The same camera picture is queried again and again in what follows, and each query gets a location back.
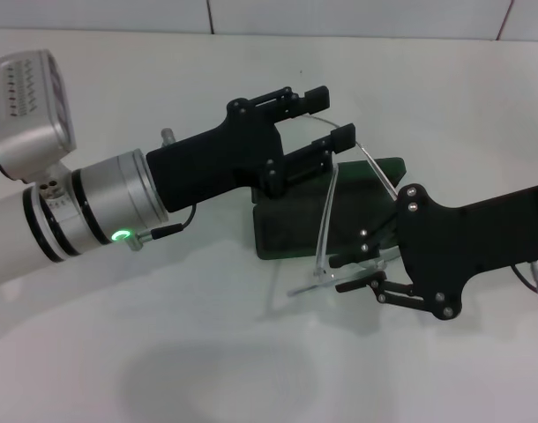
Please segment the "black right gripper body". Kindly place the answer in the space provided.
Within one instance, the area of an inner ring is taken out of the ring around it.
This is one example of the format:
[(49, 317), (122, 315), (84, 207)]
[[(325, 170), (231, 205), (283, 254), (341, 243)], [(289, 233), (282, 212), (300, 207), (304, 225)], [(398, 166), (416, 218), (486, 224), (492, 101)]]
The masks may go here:
[(474, 276), (538, 260), (538, 186), (460, 207), (419, 184), (400, 190), (396, 229), (414, 295), (440, 320), (456, 317)]

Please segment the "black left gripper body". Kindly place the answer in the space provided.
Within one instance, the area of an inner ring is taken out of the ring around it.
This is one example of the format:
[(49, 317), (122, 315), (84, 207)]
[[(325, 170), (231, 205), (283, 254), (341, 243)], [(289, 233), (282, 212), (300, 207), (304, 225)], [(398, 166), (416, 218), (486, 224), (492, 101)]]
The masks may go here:
[(275, 120), (245, 100), (229, 104), (216, 128), (146, 155), (165, 208), (179, 211), (230, 190), (283, 194), (284, 153)]

